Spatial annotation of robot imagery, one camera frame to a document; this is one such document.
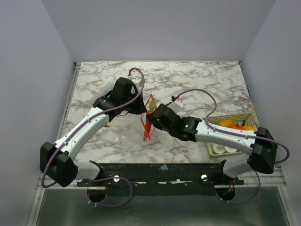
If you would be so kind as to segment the clear zip top bag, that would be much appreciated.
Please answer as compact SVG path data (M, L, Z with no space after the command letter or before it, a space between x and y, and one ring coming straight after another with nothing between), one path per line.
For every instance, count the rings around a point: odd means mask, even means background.
M153 94L149 95L146 103L144 104L147 111L149 109L150 100L156 100ZM117 116L113 122L108 124L108 126L110 126L110 129L112 129L112 131L115 133L116 141L118 143L125 145L126 147L146 147L151 144L151 137L146 141L143 140L146 116L146 113L140 115L123 113ZM154 130L155 128L151 126L150 136L152 136Z

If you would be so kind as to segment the orange toy carrot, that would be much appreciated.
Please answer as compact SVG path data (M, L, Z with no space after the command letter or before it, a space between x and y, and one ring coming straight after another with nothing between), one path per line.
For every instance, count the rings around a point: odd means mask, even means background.
M156 100L149 101L149 109L146 112L147 116L150 115L151 113L153 113L153 111L156 109L156 104L157 104ZM151 137L151 123L149 122L148 119L145 119L143 140L146 141L147 139L150 139L150 137Z

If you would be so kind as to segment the yellow toy bell pepper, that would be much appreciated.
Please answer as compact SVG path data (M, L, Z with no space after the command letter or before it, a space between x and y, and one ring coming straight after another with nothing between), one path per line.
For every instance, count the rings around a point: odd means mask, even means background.
M251 131L256 131L257 129L255 129L254 127L250 126L250 125L245 125L243 126L244 130L251 130Z

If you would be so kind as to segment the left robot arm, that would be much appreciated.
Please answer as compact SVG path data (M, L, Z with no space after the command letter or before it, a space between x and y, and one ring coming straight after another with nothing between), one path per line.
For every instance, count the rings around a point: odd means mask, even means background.
M72 181L87 179L94 186L104 182L100 164L94 161L79 162L75 158L82 147L101 128L109 124L123 111L141 115L146 112L143 102L143 77L120 77L109 83L96 99L86 116L66 135L54 143L45 142L40 148L42 187L47 188L45 178L55 184L68 186Z

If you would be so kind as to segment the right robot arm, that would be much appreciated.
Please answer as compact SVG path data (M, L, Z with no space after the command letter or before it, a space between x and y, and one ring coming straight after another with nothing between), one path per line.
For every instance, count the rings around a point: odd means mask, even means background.
M207 142L241 151L241 156L225 160L217 171L217 181L223 185L252 170L262 174L274 172L277 144L266 128L259 127L257 131L224 128L199 118L180 117L164 104L146 118L155 128L181 141Z

